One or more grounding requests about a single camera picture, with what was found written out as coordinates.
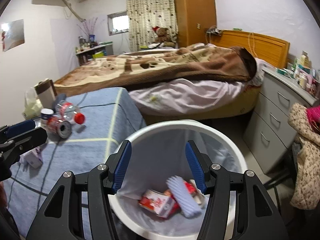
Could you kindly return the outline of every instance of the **person's hand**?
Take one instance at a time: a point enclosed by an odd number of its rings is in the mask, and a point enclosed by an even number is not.
[[[8,201],[7,201],[7,195],[4,191],[3,182],[0,182],[0,207],[7,207]]]

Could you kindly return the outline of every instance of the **floor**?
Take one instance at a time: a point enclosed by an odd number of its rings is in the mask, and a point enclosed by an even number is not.
[[[204,124],[209,125],[228,136],[242,152],[248,168],[257,174],[262,183],[266,183],[274,174],[265,175],[262,172],[250,149],[242,139],[242,135],[244,134],[250,116],[251,115],[249,113],[240,117],[206,120]],[[280,201],[281,215],[284,223],[287,224],[294,217],[294,209],[289,204],[294,192],[294,184],[291,179],[288,179],[284,183],[278,185],[276,188]],[[277,205],[275,190],[272,188],[268,190],[268,193],[275,205]]]

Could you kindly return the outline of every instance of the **metal pin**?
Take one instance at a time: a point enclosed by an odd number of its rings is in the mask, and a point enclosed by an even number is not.
[[[211,165],[211,168],[213,168],[214,170],[219,170],[221,168],[221,166],[217,163],[214,163]]]
[[[247,171],[246,174],[249,176],[249,177],[253,177],[254,176],[254,172],[253,171]]]
[[[104,171],[107,168],[107,166],[105,164],[99,164],[98,165],[98,170],[99,171]]]
[[[63,173],[63,177],[69,178],[72,175],[71,171],[66,171]]]

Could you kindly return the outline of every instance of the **red bottle cap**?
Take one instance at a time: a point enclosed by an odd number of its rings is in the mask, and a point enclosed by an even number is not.
[[[77,124],[83,124],[85,121],[85,116],[82,113],[76,113],[75,114],[75,122]]]

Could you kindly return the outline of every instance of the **wooden headboard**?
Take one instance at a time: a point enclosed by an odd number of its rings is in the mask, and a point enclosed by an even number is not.
[[[253,52],[253,41],[255,43],[254,51],[257,57],[265,60],[274,67],[285,68],[290,43],[278,38],[254,33],[250,35],[250,46],[248,42],[248,32],[223,31],[221,36],[211,35],[210,42],[218,47],[229,48],[231,46],[245,47],[255,57]]]

